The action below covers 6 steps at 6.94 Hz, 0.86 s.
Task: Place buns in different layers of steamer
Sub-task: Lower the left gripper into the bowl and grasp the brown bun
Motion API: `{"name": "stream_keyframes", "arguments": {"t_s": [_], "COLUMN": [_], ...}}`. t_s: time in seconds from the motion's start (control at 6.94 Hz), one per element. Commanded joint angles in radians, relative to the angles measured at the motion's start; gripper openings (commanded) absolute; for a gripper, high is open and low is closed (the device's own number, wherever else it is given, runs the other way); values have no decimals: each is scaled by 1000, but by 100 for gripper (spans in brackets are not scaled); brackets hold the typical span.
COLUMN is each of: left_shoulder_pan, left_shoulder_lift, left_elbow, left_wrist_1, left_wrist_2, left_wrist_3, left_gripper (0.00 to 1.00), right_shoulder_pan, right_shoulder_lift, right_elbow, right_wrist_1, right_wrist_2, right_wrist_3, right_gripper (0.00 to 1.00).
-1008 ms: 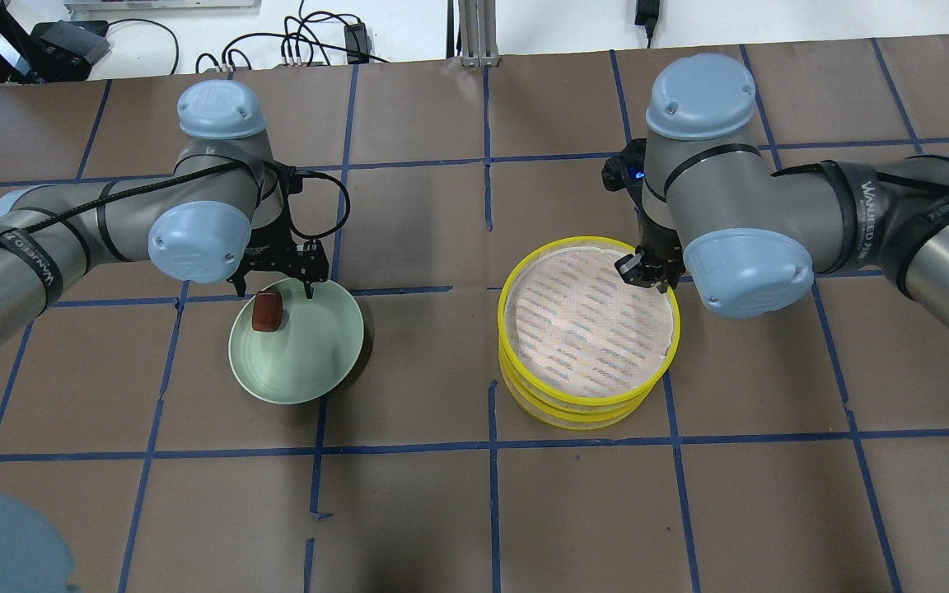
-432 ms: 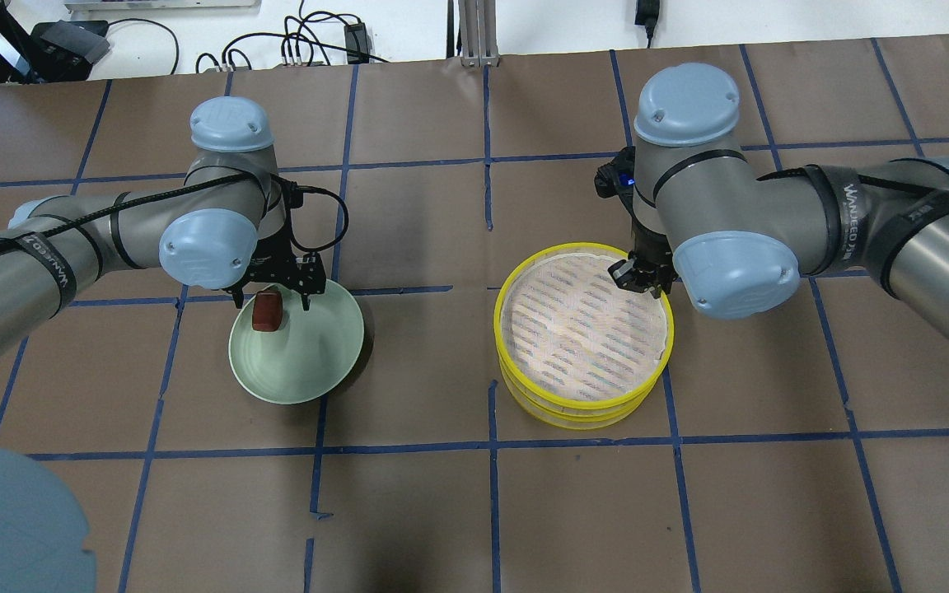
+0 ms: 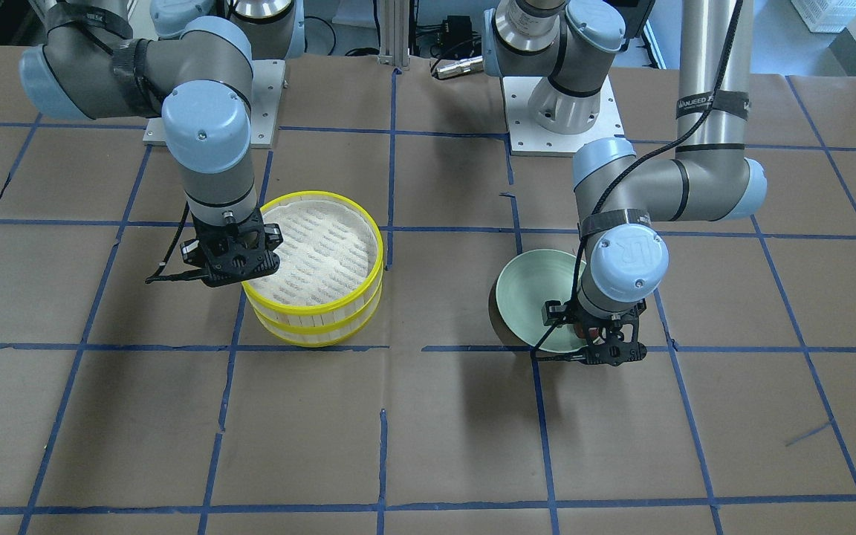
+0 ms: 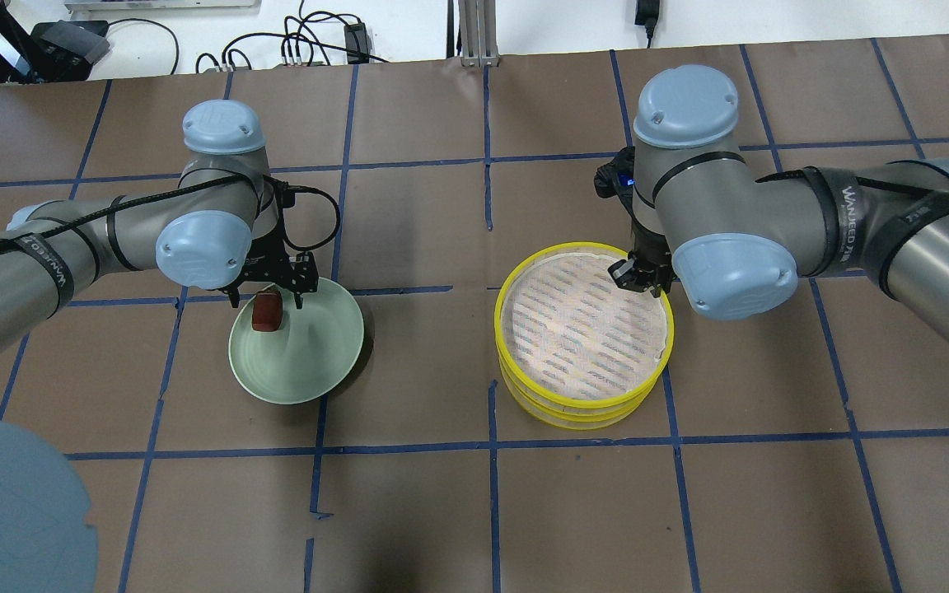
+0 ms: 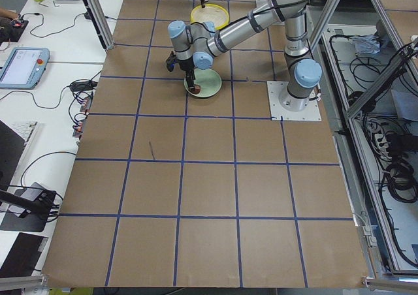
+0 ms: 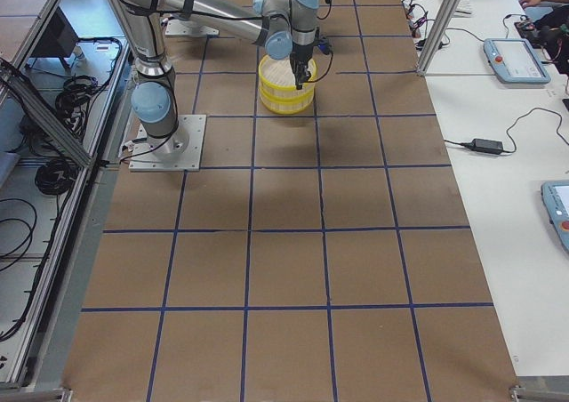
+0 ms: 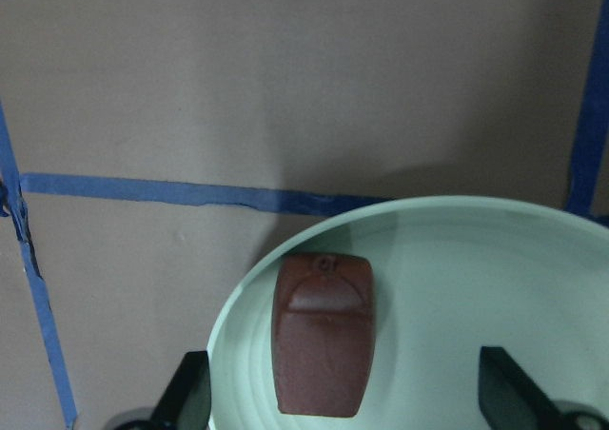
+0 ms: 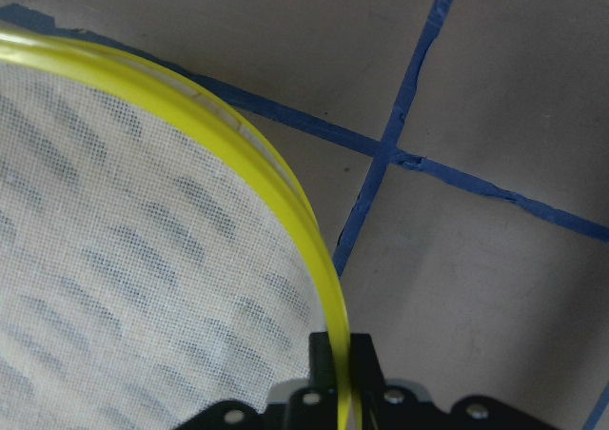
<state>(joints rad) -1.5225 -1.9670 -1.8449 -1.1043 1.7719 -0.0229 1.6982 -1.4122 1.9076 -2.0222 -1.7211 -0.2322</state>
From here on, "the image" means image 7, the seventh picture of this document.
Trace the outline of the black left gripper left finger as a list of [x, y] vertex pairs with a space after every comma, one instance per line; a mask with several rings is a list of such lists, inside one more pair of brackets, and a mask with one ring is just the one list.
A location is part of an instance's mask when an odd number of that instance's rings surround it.
[[154, 429], [205, 430], [209, 418], [208, 354], [186, 352], [149, 419]]

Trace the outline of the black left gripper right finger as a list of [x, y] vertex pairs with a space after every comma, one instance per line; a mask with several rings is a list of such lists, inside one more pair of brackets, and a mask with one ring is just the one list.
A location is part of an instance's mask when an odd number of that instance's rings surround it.
[[480, 350], [478, 403], [491, 429], [578, 428], [502, 347]]

